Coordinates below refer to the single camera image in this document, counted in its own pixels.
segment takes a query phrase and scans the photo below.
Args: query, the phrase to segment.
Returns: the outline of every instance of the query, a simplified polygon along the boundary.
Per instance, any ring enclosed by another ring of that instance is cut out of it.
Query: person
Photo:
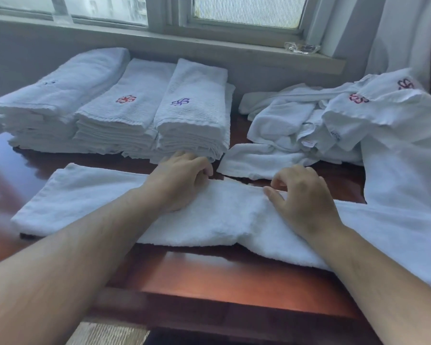
[[[0,262],[0,344],[64,344],[138,238],[194,200],[212,175],[207,158],[176,153],[139,188]],[[385,345],[431,345],[431,287],[345,226],[312,168],[282,169],[264,191]]]

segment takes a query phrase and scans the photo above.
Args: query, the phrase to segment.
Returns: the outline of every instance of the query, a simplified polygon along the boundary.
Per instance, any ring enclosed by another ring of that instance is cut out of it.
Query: dark red embroidered logo
[[[415,88],[415,85],[409,79],[399,80],[397,82],[399,90],[408,90],[409,88]]]
[[[120,103],[120,104],[130,103],[130,102],[133,102],[134,100],[136,100],[136,98],[137,97],[134,97],[132,95],[121,97],[121,98],[117,99],[117,103]]]
[[[356,104],[368,103],[369,100],[365,97],[359,96],[357,93],[353,93],[350,95],[350,100],[355,102]]]

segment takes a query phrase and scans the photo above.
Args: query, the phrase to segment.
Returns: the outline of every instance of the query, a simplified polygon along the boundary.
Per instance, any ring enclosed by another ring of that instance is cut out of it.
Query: blue embroidered logo
[[[190,98],[182,98],[179,100],[176,100],[175,102],[172,102],[171,105],[177,106],[182,104],[188,104],[190,103]]]

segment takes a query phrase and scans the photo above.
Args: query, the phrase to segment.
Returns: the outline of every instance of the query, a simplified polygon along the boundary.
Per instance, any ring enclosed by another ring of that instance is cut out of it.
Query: person's right hand
[[[287,199],[275,189],[287,186]],[[308,240],[326,228],[343,225],[324,179],[313,168],[283,168],[264,187],[276,210],[295,233]]]

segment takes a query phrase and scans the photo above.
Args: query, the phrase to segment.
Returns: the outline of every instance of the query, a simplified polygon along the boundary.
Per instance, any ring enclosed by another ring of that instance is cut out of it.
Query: glossy brown tabletop
[[[243,117],[233,118],[232,144],[247,142],[248,127]],[[147,174],[155,167],[121,155],[12,149],[9,137],[0,135],[0,260],[32,243],[20,239],[9,219],[56,169],[74,162]],[[363,168],[318,163],[315,169],[326,179],[334,198],[364,201]],[[302,336],[307,327],[318,327],[326,337],[346,334],[349,329],[370,333],[364,317],[332,273],[266,259],[238,245],[175,248],[137,244],[99,295],[91,314],[151,327],[256,339],[290,341]]]

